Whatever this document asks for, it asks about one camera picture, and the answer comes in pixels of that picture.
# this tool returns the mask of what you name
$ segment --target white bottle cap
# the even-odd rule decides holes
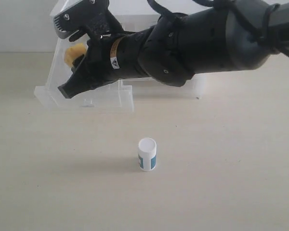
[[[138,157],[141,170],[152,171],[156,167],[157,144],[152,138],[144,138],[138,144]]]

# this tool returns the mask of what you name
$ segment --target screw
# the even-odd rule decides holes
[[[63,16],[64,20],[68,21],[69,20],[69,15],[66,13],[64,16]]]

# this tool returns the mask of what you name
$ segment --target robotic arm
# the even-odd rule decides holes
[[[70,61],[72,77],[58,87],[67,99],[119,79],[181,87],[195,74],[254,70],[272,54],[289,57],[289,3],[193,0],[208,9],[186,15],[147,1],[161,17],[140,32],[123,30],[109,0],[82,0],[54,18],[60,38],[90,37]]]

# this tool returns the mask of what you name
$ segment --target table surface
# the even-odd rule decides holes
[[[0,231],[289,231],[287,58],[101,115],[42,108],[52,56],[0,54]]]

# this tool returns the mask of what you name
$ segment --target transparent plastic box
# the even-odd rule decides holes
[[[51,12],[51,20],[75,2],[77,0],[59,0]],[[140,31],[149,28],[159,18],[159,15],[153,12],[138,15],[122,15],[113,11],[112,13],[122,23],[124,29],[129,31]],[[119,80],[116,83],[77,95],[73,99],[66,99],[58,90],[58,86],[66,83],[72,75],[72,71],[64,63],[65,51],[76,43],[83,42],[86,44],[87,40],[88,37],[85,36],[75,43],[70,43],[67,39],[58,39],[48,80],[45,86],[36,87],[34,92],[44,107],[64,110],[90,109],[97,112],[116,113],[133,112],[134,98],[137,98],[137,96],[142,99],[146,97],[150,99],[154,99],[154,97],[201,99],[205,84],[204,75],[197,75],[181,88],[163,85],[152,78]]]

